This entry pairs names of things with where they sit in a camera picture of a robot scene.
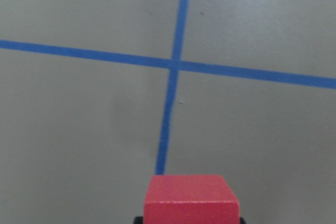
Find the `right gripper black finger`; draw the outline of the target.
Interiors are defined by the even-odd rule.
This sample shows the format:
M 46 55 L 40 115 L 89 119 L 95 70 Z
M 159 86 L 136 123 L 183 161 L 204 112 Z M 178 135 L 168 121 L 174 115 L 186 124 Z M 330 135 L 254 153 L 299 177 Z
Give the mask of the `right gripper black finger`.
M 136 216 L 133 220 L 133 224 L 143 224 L 143 217 L 142 216 Z

